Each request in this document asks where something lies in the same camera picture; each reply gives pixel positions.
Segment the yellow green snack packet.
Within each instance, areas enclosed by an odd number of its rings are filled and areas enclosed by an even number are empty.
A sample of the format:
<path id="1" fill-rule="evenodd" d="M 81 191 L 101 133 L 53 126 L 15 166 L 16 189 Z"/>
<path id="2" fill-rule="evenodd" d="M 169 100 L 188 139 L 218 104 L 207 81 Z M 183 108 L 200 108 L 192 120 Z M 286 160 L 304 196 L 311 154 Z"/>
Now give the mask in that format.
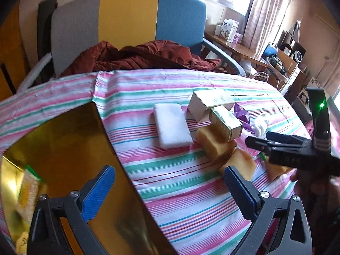
<path id="1" fill-rule="evenodd" d="M 26 165 L 14 207 L 27 223 L 32 221 L 42 181 L 36 171 Z"/>

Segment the white foam block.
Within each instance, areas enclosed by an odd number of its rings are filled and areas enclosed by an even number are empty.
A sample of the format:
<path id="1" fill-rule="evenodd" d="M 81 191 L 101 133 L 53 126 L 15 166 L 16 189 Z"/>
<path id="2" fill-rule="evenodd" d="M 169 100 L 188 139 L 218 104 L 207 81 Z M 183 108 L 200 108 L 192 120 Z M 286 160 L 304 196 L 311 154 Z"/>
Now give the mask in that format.
<path id="1" fill-rule="evenodd" d="M 153 107 L 160 147 L 173 149 L 193 143 L 185 115 L 179 104 L 158 103 Z"/>

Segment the blue bag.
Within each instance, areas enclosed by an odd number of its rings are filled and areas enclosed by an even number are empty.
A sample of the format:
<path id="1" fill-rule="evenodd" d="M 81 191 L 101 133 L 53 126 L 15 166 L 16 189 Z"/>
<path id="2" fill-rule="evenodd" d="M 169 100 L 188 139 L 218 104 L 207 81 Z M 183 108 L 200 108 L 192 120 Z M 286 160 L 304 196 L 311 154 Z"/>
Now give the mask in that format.
<path id="1" fill-rule="evenodd" d="M 278 54 L 277 44 L 274 42 L 270 42 L 263 51 L 262 58 L 265 59 L 267 57 L 271 57 L 272 55 L 277 56 L 277 54 Z"/>

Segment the dark red quilted blanket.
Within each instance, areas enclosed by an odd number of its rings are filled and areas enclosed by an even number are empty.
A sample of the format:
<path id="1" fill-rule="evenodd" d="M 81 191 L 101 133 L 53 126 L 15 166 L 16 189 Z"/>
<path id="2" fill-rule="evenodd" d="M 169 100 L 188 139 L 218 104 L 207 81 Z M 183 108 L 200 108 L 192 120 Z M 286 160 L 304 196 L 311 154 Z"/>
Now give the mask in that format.
<path id="1" fill-rule="evenodd" d="M 169 40 L 117 49 L 107 41 L 83 51 L 66 68 L 61 77 L 96 71 L 142 70 L 151 68 L 213 71 L 221 59 L 202 59 L 188 47 Z"/>

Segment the pink checked curtain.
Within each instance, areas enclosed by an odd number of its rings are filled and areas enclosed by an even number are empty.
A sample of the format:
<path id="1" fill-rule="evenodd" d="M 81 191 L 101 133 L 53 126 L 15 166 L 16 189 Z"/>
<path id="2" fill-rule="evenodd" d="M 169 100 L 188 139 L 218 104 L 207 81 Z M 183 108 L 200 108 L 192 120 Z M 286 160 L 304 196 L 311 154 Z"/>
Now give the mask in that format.
<path id="1" fill-rule="evenodd" d="M 264 48 L 277 32 L 284 2 L 285 0 L 253 0 L 242 43 L 256 57 L 263 54 Z"/>

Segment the purple foil wrapper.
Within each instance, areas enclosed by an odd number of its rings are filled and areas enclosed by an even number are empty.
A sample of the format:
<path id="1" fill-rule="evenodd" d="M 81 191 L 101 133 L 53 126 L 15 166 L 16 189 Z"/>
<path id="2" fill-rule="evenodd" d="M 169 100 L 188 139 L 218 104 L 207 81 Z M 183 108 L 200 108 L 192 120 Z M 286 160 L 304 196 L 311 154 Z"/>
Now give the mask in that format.
<path id="1" fill-rule="evenodd" d="M 253 135 L 255 134 L 254 130 L 251 127 L 249 112 L 237 102 L 235 102 L 234 104 L 233 114 L 241 122 L 244 130 L 250 132 Z"/>

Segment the wooden desk with clutter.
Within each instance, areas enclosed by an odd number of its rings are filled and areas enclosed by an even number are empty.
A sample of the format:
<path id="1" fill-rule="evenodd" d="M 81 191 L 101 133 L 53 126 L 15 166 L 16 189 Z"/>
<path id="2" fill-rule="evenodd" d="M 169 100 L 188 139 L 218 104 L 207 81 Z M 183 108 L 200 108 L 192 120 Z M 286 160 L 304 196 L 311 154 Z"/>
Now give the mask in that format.
<path id="1" fill-rule="evenodd" d="M 274 86 L 286 98 L 286 100 L 292 104 L 298 97 L 303 84 L 307 79 L 307 75 L 299 68 L 298 63 L 287 56 L 284 52 L 278 50 L 277 55 L 283 63 L 283 67 L 285 67 L 287 80 L 284 81 L 282 75 L 280 77 L 276 76 L 278 73 L 277 71 L 272 73 L 271 69 L 267 68 L 266 71 L 270 72 L 267 82 L 271 86 Z"/>

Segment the wooden side table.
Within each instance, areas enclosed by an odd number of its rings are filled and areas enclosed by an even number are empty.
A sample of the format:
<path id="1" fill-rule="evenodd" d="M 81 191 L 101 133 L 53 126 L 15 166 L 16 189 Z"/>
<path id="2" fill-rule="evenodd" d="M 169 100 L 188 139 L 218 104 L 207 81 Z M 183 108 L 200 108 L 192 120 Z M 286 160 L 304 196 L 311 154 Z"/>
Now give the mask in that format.
<path id="1" fill-rule="evenodd" d="M 216 36 L 214 34 L 207 33 L 207 32 L 205 32 L 205 38 L 212 43 L 219 44 L 223 49 L 231 52 L 235 61 L 239 62 L 240 60 L 248 60 L 252 63 L 255 63 L 257 65 L 261 65 L 263 67 L 269 66 L 267 64 L 267 61 L 265 61 L 260 56 L 257 56 L 255 54 L 255 51 L 253 51 L 253 50 L 251 50 L 247 47 L 244 47 L 243 45 L 241 45 L 239 43 L 229 43 L 223 37 Z"/>

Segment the small green white carton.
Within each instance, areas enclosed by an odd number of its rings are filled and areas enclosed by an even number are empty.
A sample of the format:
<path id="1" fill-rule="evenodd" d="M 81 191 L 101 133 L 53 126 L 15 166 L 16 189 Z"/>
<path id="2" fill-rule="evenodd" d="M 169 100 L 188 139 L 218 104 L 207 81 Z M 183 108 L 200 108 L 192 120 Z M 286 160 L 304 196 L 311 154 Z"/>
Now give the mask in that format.
<path id="1" fill-rule="evenodd" d="M 223 105 L 210 109 L 209 120 L 228 142 L 241 136 L 243 130 L 241 121 Z"/>

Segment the gold cardboard box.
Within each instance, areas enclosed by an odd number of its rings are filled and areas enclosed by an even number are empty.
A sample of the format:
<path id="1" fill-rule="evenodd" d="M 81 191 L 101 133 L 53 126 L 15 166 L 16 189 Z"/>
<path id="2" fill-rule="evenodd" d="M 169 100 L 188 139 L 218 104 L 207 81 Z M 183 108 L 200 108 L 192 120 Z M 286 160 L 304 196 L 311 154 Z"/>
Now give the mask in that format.
<path id="1" fill-rule="evenodd" d="M 43 180 L 30 224 L 24 223 L 14 207 L 26 165 Z M 27 254 L 84 254 L 63 202 L 105 165 L 115 169 L 115 182 L 88 225 L 107 254 L 175 254 L 123 169 L 93 102 L 38 126 L 2 157 L 5 222 L 13 238 L 28 232 Z"/>

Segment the grey yellow blue chair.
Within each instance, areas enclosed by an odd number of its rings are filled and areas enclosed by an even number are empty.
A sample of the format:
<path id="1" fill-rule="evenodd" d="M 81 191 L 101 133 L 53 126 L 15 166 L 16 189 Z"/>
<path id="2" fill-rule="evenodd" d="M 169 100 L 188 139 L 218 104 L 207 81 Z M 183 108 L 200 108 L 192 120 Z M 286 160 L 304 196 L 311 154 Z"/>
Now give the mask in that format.
<path id="1" fill-rule="evenodd" d="M 39 61 L 18 90 L 32 86 L 49 63 L 59 77 L 81 52 L 101 41 L 123 48 L 170 40 L 194 55 L 213 52 L 244 75 L 237 61 L 204 38 L 205 23 L 206 5 L 200 0 L 73 0 L 64 5 L 43 0 L 36 20 Z"/>

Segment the wooden wardrobe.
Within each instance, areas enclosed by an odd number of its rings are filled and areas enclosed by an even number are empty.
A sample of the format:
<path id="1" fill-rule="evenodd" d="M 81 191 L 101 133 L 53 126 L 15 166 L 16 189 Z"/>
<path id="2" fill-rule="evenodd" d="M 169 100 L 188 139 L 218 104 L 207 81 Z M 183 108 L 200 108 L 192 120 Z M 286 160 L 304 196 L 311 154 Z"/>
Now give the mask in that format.
<path id="1" fill-rule="evenodd" d="M 19 23 L 19 2 L 12 7 L 1 25 L 1 65 L 17 90 L 30 71 Z"/>

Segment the white product box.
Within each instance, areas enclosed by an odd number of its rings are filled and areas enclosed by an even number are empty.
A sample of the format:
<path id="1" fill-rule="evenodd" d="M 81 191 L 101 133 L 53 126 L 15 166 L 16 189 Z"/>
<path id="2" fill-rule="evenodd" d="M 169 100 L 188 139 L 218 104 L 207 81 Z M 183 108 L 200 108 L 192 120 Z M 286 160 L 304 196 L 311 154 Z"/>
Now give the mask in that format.
<path id="1" fill-rule="evenodd" d="M 222 23 L 220 35 L 227 40 L 228 43 L 232 43 L 238 29 L 239 22 L 233 19 L 225 19 Z"/>

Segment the white plastic packet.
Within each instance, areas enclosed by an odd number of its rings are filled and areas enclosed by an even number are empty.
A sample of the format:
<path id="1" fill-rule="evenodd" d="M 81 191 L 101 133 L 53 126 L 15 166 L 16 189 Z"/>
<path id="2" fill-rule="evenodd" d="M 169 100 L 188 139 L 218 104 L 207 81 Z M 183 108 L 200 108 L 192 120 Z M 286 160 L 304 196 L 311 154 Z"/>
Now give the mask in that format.
<path id="1" fill-rule="evenodd" d="M 264 137 L 268 122 L 266 119 L 256 119 L 251 123 L 251 128 L 256 137 Z"/>

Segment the striped pink green bedsheet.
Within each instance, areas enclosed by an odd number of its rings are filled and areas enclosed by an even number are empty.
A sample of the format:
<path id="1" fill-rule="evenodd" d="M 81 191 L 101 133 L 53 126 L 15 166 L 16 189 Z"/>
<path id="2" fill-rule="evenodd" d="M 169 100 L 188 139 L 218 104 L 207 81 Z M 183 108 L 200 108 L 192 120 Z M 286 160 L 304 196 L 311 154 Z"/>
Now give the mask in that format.
<path id="1" fill-rule="evenodd" d="M 141 198 L 180 254 L 229 254 L 249 223 L 216 163 L 196 139 L 187 107 L 193 92 L 217 89 L 264 117 L 267 130 L 308 136 L 294 109 L 271 85 L 243 76 L 189 70 L 72 75 L 1 102 L 1 150 L 33 128 L 94 102 L 110 142 Z"/>

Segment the large beige carton box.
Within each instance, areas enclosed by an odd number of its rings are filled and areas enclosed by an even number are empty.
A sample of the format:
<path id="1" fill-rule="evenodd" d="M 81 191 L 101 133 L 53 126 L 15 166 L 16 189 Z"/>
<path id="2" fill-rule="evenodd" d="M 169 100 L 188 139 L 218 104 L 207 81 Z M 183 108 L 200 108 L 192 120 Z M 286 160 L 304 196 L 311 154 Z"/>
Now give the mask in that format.
<path id="1" fill-rule="evenodd" d="M 209 121 L 211 108 L 223 105 L 230 110 L 234 99 L 223 89 L 195 90 L 191 96 L 188 111 L 197 123 Z"/>

